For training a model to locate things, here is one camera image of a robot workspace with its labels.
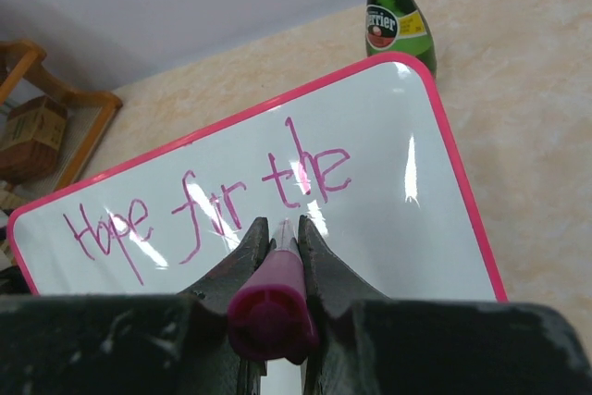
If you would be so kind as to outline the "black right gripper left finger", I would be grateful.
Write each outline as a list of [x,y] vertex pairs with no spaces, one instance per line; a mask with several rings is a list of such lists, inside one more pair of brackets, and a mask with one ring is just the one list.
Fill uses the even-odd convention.
[[229,302],[269,249],[265,218],[175,294],[5,296],[5,394],[257,394],[265,364],[229,344]]

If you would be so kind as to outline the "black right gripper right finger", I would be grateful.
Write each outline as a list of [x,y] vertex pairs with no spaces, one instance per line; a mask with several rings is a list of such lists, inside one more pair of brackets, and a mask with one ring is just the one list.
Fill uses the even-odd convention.
[[308,394],[587,394],[591,363],[557,311],[512,302],[394,300],[302,216],[298,248],[321,343]]

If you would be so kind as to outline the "pink capped marker pen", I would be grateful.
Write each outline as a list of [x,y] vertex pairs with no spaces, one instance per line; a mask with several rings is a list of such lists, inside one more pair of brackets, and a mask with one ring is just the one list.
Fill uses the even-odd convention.
[[299,365],[318,347],[303,262],[288,219],[275,230],[263,263],[230,300],[228,338],[238,355],[253,361],[286,359]]

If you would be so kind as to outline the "pink framed whiteboard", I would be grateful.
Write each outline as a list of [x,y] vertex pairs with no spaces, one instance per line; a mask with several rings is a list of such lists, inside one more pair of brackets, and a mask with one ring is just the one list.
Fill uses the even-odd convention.
[[27,204],[9,236],[42,295],[163,293],[232,253],[257,216],[309,216],[390,297],[506,297],[436,84],[394,54]]

